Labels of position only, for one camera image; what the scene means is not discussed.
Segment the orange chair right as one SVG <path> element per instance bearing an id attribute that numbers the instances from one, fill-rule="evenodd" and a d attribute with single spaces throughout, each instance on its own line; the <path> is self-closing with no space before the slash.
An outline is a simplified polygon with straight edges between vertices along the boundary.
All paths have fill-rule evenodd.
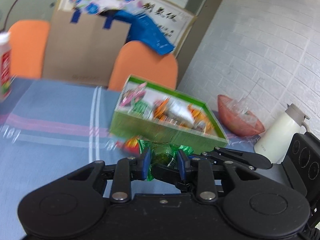
<path id="1" fill-rule="evenodd" d="M 118 53 L 108 89 L 122 91 L 130 75 L 175 89 L 178 64 L 171 53 L 161 56 L 142 42 L 131 41 Z"/>

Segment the blue striped tablecloth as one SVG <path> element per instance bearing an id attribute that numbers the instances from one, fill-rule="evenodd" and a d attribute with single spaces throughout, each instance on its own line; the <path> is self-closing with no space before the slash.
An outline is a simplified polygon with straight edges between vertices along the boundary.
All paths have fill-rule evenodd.
<path id="1" fill-rule="evenodd" d="M 1 102 L 1 239 L 22 239 L 17 207 L 29 192 L 95 160 L 127 156 L 109 127 L 119 93 L 15 78 Z"/>

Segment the orange snack packet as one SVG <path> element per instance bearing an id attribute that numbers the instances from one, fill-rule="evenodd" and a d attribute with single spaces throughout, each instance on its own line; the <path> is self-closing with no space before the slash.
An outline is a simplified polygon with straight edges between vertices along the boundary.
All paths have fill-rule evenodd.
<path id="1" fill-rule="evenodd" d="M 118 141 L 117 146 L 125 153 L 130 153 L 133 155 L 139 155 L 139 137 L 132 137 L 125 142 Z"/>

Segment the pink plastic bowl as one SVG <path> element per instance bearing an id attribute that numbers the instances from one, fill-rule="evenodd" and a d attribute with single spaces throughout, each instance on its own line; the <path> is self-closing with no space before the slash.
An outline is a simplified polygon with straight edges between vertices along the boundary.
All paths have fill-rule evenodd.
<path id="1" fill-rule="evenodd" d="M 265 132 L 262 122 L 240 102 L 220 94 L 217 106 L 222 124 L 237 136 L 251 137 Z"/>

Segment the framed calligraphy poster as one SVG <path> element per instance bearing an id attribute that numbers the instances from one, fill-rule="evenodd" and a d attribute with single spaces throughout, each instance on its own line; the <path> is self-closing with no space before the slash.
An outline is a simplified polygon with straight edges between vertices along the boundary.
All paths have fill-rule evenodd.
<path id="1" fill-rule="evenodd" d="M 169 42 L 175 46 L 174 52 L 194 22 L 194 15 L 164 0 L 141 1 L 142 11 L 139 14 L 144 13 L 153 20 Z M 71 6 L 67 5 L 67 0 L 60 0 L 58 9 L 65 12 L 85 14 L 79 10 L 72 9 Z"/>

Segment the orange chair left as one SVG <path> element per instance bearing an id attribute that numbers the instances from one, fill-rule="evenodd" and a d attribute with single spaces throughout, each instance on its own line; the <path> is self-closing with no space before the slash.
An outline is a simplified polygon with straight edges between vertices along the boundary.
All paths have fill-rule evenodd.
<path id="1" fill-rule="evenodd" d="M 12 76 L 41 78 L 49 31 L 43 20 L 20 20 L 10 27 Z"/>

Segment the green snack box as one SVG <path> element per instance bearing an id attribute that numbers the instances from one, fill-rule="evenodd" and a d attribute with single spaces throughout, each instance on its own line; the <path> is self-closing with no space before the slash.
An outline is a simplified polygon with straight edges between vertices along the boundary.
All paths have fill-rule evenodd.
<path id="1" fill-rule="evenodd" d="M 126 139 L 190 146 L 195 153 L 229 143 L 205 102 L 133 75 L 121 91 L 110 132 Z"/>

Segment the white juice bottle red label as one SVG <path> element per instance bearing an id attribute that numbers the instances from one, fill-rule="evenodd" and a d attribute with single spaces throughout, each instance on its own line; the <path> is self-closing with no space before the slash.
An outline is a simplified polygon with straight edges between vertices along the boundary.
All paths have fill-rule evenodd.
<path id="1" fill-rule="evenodd" d="M 10 76 L 10 63 L 11 63 L 11 46 L 10 46 L 10 33 L 2 32 L 0 34 L 0 68 L 1 68 L 1 101 L 5 100 L 11 92 L 11 76 Z"/>

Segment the green candy packet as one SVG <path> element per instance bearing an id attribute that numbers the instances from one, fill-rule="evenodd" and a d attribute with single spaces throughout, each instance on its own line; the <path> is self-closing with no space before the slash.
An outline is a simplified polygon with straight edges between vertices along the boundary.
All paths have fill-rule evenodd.
<path id="1" fill-rule="evenodd" d="M 194 153 L 190 146 L 175 145 L 165 142 L 153 142 L 148 140 L 138 139 L 140 154 L 145 150 L 151 151 L 151 163 L 148 169 L 147 180 L 152 181 L 154 176 L 151 174 L 153 166 L 161 164 L 170 168 L 177 168 L 177 153 L 182 150 L 186 156 Z"/>

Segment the blue bag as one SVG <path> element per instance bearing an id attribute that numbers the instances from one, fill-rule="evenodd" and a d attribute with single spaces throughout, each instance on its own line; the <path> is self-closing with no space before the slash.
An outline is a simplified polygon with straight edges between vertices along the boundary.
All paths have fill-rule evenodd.
<path id="1" fill-rule="evenodd" d="M 153 20 L 144 13 L 133 15 L 123 10 L 107 10 L 99 15 L 107 18 L 104 24 L 106 29 L 110 29 L 113 20 L 130 24 L 126 43 L 142 42 L 161 56 L 175 49 L 175 46 L 169 42 Z"/>

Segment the white thermos jug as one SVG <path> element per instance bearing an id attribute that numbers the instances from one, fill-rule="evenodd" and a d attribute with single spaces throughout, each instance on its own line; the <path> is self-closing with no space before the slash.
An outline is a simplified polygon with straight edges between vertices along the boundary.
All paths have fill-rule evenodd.
<path id="1" fill-rule="evenodd" d="M 254 146 L 255 153 L 265 156 L 272 164 L 281 164 L 289 149 L 293 135 L 299 133 L 302 126 L 307 132 L 310 131 L 305 119 L 309 120 L 310 117 L 293 103 L 288 105 L 285 112 L 257 141 Z"/>

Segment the orange chair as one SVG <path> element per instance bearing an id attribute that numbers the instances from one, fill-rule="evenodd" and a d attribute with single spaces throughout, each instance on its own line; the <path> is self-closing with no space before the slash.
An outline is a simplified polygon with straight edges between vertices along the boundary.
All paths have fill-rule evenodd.
<path id="1" fill-rule="evenodd" d="M 171 53 L 161 56 L 142 42 L 131 41 L 118 53 L 108 89 L 122 91 L 130 75 L 175 89 L 178 64 Z"/>
<path id="2" fill-rule="evenodd" d="M 10 27 L 12 76 L 41 78 L 49 31 L 43 20 L 20 20 Z"/>

